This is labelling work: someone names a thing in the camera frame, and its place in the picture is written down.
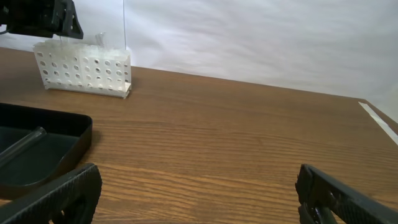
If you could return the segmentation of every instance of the perforated white rack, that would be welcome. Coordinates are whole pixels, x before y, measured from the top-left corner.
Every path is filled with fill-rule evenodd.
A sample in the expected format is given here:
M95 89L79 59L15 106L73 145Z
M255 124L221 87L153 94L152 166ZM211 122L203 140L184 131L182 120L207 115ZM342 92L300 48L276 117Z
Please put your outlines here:
M131 89L130 52L96 45L47 40L34 53L45 89L127 97Z

